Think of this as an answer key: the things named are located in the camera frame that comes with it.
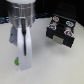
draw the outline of silver metal cylinder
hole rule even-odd
[[[9,21],[16,28],[21,27],[21,19],[25,19],[25,25],[31,26],[35,21],[34,3],[16,4],[7,2]]]

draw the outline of black electronic component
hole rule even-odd
[[[56,26],[56,29],[54,30],[49,25],[49,27],[47,27],[46,36],[59,44],[64,44],[71,48],[75,39],[73,35],[76,24],[75,7],[60,3],[53,13],[50,24]]]

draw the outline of white background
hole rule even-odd
[[[76,23],[72,48],[46,37],[51,18],[37,19],[31,28],[32,67],[18,71],[17,47],[9,43],[11,24],[0,25],[0,84],[84,84],[84,27]]]

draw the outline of white plastic part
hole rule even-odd
[[[31,67],[32,62],[32,43],[29,27],[26,28],[26,56],[24,55],[24,38],[22,28],[17,29],[17,47],[19,57],[19,67],[21,70],[26,70]]]
[[[35,0],[7,0],[7,1],[17,4],[29,4],[35,2]]]

